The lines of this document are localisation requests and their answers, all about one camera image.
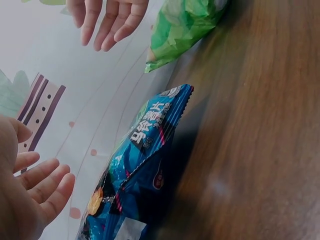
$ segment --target potato chip bag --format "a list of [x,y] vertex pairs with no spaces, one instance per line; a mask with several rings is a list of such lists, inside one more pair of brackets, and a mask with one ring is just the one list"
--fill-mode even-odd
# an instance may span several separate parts
[[149,99],[115,148],[82,217],[77,240],[142,240],[157,218],[175,129],[193,92],[184,84]]
[[176,60],[216,27],[229,0],[165,0],[152,28],[145,72]]

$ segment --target blue snack bag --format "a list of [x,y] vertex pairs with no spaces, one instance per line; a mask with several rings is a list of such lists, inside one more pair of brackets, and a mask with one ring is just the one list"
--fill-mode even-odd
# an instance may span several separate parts
[[147,101],[104,170],[77,240],[141,240],[156,217],[175,129],[193,92],[184,84]]

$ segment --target white label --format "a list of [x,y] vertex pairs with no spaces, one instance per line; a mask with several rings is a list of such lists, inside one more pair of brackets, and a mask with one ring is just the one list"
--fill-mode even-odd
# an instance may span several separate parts
[[224,9],[227,2],[228,2],[228,0],[214,0],[214,5],[216,7],[216,11],[220,11],[220,10]]
[[145,223],[126,217],[114,240],[139,240],[145,227]]

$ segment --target striped pattern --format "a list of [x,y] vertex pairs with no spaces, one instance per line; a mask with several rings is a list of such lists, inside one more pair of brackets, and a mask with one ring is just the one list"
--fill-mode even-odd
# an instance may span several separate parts
[[31,92],[17,117],[32,130],[32,137],[19,144],[18,152],[30,152],[36,146],[54,114],[66,87],[55,86],[43,75],[38,74],[31,86]]

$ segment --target purple stripe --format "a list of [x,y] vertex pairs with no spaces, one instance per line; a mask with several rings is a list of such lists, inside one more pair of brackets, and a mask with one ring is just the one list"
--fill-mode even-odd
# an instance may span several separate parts
[[27,124],[29,123],[32,115],[34,114],[34,112],[35,112],[35,110],[36,110],[36,108],[37,108],[37,105],[38,105],[38,103],[39,103],[39,101],[40,101],[41,95],[44,93],[44,90],[45,90],[48,82],[49,82],[49,81],[48,81],[47,79],[44,80],[44,83],[42,84],[42,86],[41,86],[41,88],[40,88],[40,90],[39,90],[39,93],[38,93],[38,95],[36,96],[36,98],[35,98],[35,100],[34,100],[34,103],[33,103],[32,107],[31,107],[28,115],[25,117],[25,120],[23,121],[23,124],[24,124],[24,125],[27,125]]
[[54,98],[52,100],[52,103],[51,103],[51,105],[50,105],[50,107],[48,109],[48,112],[46,113],[46,115],[45,115],[45,117],[43,119],[42,124],[40,125],[38,131],[34,135],[32,143],[31,143],[31,145],[29,147],[29,151],[34,151],[36,149],[36,146],[37,146],[42,134],[44,133],[46,127],[48,126],[48,124],[50,122],[50,119],[51,119],[52,115],[54,114],[56,106],[58,105],[58,102],[59,102],[62,94],[64,93],[65,89],[66,89],[66,87],[62,85],[59,88],[59,90],[57,91],[56,95],[54,96]]
[[34,99],[34,97],[35,97],[35,95],[37,93],[37,90],[38,90],[38,88],[39,88],[39,86],[40,86],[40,84],[41,84],[43,79],[44,79],[44,76],[40,75],[38,80],[36,81],[32,91],[30,93],[30,96],[29,96],[29,98],[28,98],[28,100],[27,100],[27,102],[25,104],[25,106],[24,106],[23,110],[21,111],[21,113],[20,113],[20,115],[18,117],[18,120],[20,122],[22,121],[22,119],[24,119],[24,117],[25,117],[25,115],[26,115],[26,113],[27,113],[27,111],[28,111],[28,109],[29,109],[29,107],[30,107],[30,105],[31,105],[31,103],[32,103],[32,101],[33,101],[33,99]]

